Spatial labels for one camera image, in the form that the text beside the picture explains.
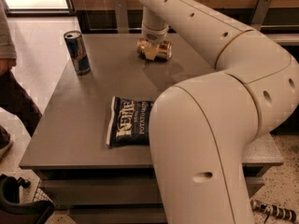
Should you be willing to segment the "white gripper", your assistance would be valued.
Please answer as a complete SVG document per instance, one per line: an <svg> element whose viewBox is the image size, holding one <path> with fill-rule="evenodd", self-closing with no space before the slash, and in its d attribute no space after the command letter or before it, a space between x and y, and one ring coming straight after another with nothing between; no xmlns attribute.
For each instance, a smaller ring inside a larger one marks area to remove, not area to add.
<svg viewBox="0 0 299 224"><path fill-rule="evenodd" d="M139 38L136 43L136 51L139 54L144 52L147 60L153 61L156 58L156 55L159 50L160 44L164 41L169 26L166 25L162 30L154 30L149 28L146 24L142 24L142 36Z"/></svg>

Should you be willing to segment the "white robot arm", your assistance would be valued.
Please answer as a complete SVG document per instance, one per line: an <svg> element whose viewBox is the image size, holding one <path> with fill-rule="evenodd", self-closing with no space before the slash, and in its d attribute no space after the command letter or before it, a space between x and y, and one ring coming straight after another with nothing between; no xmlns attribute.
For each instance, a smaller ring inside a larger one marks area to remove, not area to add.
<svg viewBox="0 0 299 224"><path fill-rule="evenodd" d="M168 224L254 224L243 149L298 106L298 62L256 29L193 0L139 2L214 69L167 89L151 110L150 151Z"/></svg>

